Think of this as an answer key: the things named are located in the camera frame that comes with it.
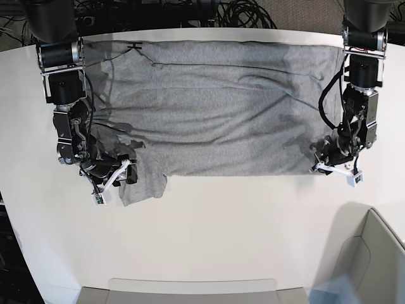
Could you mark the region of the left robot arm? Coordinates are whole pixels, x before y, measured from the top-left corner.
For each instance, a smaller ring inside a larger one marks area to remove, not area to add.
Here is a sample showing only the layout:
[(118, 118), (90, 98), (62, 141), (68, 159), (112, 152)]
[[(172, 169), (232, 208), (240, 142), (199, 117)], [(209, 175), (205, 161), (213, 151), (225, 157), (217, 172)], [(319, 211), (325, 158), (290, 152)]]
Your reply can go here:
[[(391, 6), (391, 1), (344, 1), (344, 60), (318, 100), (322, 120), (337, 132), (337, 137), (327, 136), (315, 150), (313, 172), (328, 175), (338, 172), (339, 165), (357, 163), (360, 152), (371, 148), (377, 138), (376, 89), (382, 86), (378, 73), (387, 49), (386, 25)], [(347, 86), (343, 87), (343, 82), (347, 82)], [(335, 84), (340, 85), (343, 110), (338, 125), (327, 118), (323, 106)]]

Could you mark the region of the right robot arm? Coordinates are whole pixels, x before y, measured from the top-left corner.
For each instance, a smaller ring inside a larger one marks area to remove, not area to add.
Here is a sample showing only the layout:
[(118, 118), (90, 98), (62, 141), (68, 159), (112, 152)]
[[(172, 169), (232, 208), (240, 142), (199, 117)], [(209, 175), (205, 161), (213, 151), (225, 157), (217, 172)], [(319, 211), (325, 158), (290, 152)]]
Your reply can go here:
[(136, 183), (135, 162), (128, 155), (103, 153), (91, 134), (95, 94), (85, 73), (84, 42), (75, 25), (73, 1), (22, 1), (21, 6), (37, 40), (46, 101), (55, 105), (59, 161), (78, 165), (96, 194), (101, 186)]

